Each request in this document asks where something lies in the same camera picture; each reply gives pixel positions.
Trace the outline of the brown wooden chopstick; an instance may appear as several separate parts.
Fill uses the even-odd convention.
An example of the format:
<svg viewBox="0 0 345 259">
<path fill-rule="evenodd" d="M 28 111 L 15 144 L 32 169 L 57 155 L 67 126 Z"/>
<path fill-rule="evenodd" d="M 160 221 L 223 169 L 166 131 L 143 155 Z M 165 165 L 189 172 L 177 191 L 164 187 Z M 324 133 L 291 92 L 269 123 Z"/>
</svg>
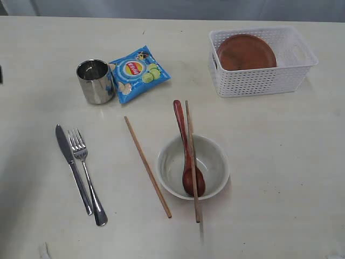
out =
<svg viewBox="0 0 345 259">
<path fill-rule="evenodd" d="M 185 110 L 187 113 L 187 124 L 188 124 L 188 141 L 189 150 L 191 156 L 191 175 L 192 175 L 192 187 L 194 195 L 194 208 L 195 208 L 195 219 L 196 223 L 201 223 L 201 208 L 198 201 L 198 188 L 197 188 L 197 177 L 196 177 L 196 166 L 195 166 L 195 154 L 194 154 L 194 141 L 192 136 L 192 121 L 189 112 L 189 103 L 185 101 Z"/>
<path fill-rule="evenodd" d="M 148 163 L 148 161 L 147 161 L 147 159 L 145 157 L 145 154 L 144 154 L 144 152 L 143 152 L 143 150 L 142 150 L 142 148 L 140 146 L 140 143 L 139 143 L 139 141 L 138 141 L 138 139 L 137 139 L 137 137 L 135 135 L 135 132 L 134 132 L 134 130 L 133 130 L 131 124 L 130 124 L 130 121 L 129 121 L 127 116 L 124 116 L 124 119 L 125 119 L 126 125 L 128 127 L 128 130 L 129 130 L 129 132 L 130 132 L 130 134 L 132 136 L 132 140 L 133 140 L 133 142 L 134 142 L 134 144 L 136 146 L 136 149 L 137 149 L 137 151 L 139 153 L 139 156 L 140 156 L 140 158 L 141 158 L 141 160 L 143 162 L 143 165 L 144 165 L 144 167 L 145 167 L 145 169 L 146 169 L 146 171 L 148 173 L 148 176 L 149 176 L 149 178 L 150 178 L 150 180 L 152 182 L 154 190 L 155 190 L 155 192 L 156 192 L 156 194 L 157 194 L 157 196 L 158 196 L 158 198 L 159 198 L 159 200 L 160 200 L 160 202 L 161 202 L 161 204 L 163 206 L 163 209 L 164 209 L 167 217 L 169 219 L 171 219 L 172 218 L 171 211 L 170 211 L 170 209 L 169 209 L 169 207 L 168 207 L 168 205 L 167 205 L 167 203 L 165 201 L 165 198 L 164 198 L 163 194 L 161 193 L 160 188 L 158 187 L 158 184 L 157 184 L 157 182 L 155 180 L 155 177 L 154 177 L 154 175 L 152 173 L 151 167 L 150 167 L 150 165 L 149 165 L 149 163 Z"/>
</svg>

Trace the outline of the pale green ceramic bowl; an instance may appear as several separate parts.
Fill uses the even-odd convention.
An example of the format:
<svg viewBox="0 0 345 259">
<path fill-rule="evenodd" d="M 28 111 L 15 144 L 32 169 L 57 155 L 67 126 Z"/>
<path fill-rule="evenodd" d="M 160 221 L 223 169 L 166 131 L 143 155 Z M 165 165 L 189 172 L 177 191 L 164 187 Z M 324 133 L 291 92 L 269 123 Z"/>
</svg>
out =
<svg viewBox="0 0 345 259">
<path fill-rule="evenodd" d="M 205 192 L 199 197 L 206 200 L 217 195 L 230 177 L 229 163 L 225 152 L 213 140 L 202 135 L 193 135 L 196 150 L 196 164 L 205 180 Z M 160 151 L 156 171 L 161 185 L 170 194 L 183 200 L 193 198 L 182 184 L 184 170 L 184 148 L 180 136 L 170 140 Z"/>
</svg>

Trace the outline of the dark brown wooden spoon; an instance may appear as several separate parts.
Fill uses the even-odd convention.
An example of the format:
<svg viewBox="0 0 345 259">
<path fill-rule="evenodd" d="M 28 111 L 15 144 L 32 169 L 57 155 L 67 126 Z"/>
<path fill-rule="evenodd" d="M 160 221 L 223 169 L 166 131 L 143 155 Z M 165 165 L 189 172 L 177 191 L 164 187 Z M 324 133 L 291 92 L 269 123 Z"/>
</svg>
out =
<svg viewBox="0 0 345 259">
<path fill-rule="evenodd" d="M 187 139 L 187 133 L 185 130 L 184 115 L 181 102 L 179 100 L 174 100 L 173 102 L 174 112 L 177 120 L 177 124 L 180 130 L 183 148 L 184 148 L 184 168 L 182 176 L 183 188 L 187 194 L 194 196 L 193 181 L 192 181 L 192 165 L 191 165 L 191 155 L 189 152 L 189 145 Z M 202 172 L 197 166 L 196 170 L 196 182 L 197 182 L 197 193 L 201 197 L 205 192 L 205 181 Z"/>
</svg>

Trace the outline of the blue potato chips bag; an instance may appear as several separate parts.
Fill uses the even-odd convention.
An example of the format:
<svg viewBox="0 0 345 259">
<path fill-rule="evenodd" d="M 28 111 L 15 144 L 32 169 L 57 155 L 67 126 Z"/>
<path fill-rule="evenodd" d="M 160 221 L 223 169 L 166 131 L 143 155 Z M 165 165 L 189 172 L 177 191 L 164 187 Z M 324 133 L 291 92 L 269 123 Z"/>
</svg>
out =
<svg viewBox="0 0 345 259">
<path fill-rule="evenodd" d="M 108 65 L 121 104 L 130 102 L 171 78 L 146 45 Z"/>
</svg>

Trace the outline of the silver foil packet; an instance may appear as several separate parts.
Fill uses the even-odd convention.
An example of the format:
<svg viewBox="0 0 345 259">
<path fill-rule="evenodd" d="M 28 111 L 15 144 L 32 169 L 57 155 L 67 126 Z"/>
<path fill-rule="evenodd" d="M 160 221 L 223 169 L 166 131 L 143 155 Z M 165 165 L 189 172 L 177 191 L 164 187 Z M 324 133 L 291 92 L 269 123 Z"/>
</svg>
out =
<svg viewBox="0 0 345 259">
<path fill-rule="evenodd" d="M 89 59 L 76 69 L 81 89 L 88 103 L 105 104 L 115 96 L 110 66 L 99 59 Z"/>
</svg>

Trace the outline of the silver metal fork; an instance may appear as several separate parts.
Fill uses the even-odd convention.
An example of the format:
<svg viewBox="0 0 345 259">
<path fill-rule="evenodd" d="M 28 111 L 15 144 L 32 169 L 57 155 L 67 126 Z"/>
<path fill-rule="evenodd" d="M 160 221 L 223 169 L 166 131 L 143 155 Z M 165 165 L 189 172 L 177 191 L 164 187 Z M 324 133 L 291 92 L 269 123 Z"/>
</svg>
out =
<svg viewBox="0 0 345 259">
<path fill-rule="evenodd" d="M 91 177 L 89 175 L 89 172 L 86 166 L 86 158 L 88 156 L 86 143 L 83 140 L 82 135 L 77 128 L 68 130 L 67 133 L 68 133 L 68 138 L 70 141 L 73 155 L 76 159 L 81 161 L 82 167 L 86 175 L 86 180 L 87 180 L 89 192 L 91 195 L 91 202 L 92 202 L 95 223 L 97 226 L 102 227 L 108 222 L 108 217 L 94 189 Z"/>
</svg>

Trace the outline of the silver metal table knife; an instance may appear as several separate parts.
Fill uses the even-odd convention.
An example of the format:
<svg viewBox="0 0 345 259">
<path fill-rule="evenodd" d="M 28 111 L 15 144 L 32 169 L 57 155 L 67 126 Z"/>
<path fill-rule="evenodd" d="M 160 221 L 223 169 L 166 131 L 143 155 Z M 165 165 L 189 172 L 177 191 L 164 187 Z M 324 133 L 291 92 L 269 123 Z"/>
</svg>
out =
<svg viewBox="0 0 345 259">
<path fill-rule="evenodd" d="M 63 156 L 65 157 L 71 171 L 74 177 L 74 180 L 76 182 L 80 197 L 83 201 L 84 207 L 86 209 L 86 213 L 87 215 L 92 215 L 93 211 L 91 208 L 91 203 L 89 201 L 89 198 L 87 196 L 87 192 L 85 190 L 84 184 L 82 182 L 81 176 L 78 172 L 77 166 L 75 164 L 75 160 L 74 160 L 74 156 L 72 154 L 70 145 L 67 142 L 67 138 L 65 136 L 65 133 L 63 131 L 63 128 L 57 124 L 56 125 L 56 129 L 55 129 L 55 133 L 56 133 L 56 138 L 57 138 L 57 142 L 59 145 L 59 148 L 63 154 Z"/>
</svg>

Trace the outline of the white perforated plastic basket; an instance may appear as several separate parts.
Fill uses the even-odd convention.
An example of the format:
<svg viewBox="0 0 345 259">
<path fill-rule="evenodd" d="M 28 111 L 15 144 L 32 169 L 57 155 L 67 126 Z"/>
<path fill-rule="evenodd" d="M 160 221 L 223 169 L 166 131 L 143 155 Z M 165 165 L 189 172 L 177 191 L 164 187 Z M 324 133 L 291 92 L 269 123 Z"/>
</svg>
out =
<svg viewBox="0 0 345 259">
<path fill-rule="evenodd" d="M 273 51 L 277 65 L 272 68 L 228 71 L 217 55 L 221 43 L 234 35 L 260 38 Z M 293 26 L 278 25 L 209 33 L 209 71 L 217 94 L 222 98 L 294 92 L 318 59 Z"/>
</svg>

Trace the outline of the dark brown round plate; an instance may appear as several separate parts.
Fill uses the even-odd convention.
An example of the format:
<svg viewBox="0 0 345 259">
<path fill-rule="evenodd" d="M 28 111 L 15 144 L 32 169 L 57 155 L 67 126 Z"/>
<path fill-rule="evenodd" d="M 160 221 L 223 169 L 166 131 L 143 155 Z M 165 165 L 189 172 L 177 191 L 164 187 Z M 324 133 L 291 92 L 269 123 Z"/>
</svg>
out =
<svg viewBox="0 0 345 259">
<path fill-rule="evenodd" d="M 227 38 L 217 55 L 223 69 L 228 71 L 265 69 L 277 66 L 271 47 L 262 39 L 248 34 Z"/>
</svg>

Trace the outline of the grey background curtain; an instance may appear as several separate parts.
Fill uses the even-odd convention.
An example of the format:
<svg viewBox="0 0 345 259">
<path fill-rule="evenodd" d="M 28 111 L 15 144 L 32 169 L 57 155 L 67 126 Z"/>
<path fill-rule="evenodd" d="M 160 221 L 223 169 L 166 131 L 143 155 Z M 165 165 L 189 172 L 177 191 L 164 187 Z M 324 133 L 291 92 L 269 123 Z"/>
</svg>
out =
<svg viewBox="0 0 345 259">
<path fill-rule="evenodd" d="M 9 16 L 344 22 L 344 1 L 1 1 Z"/>
</svg>

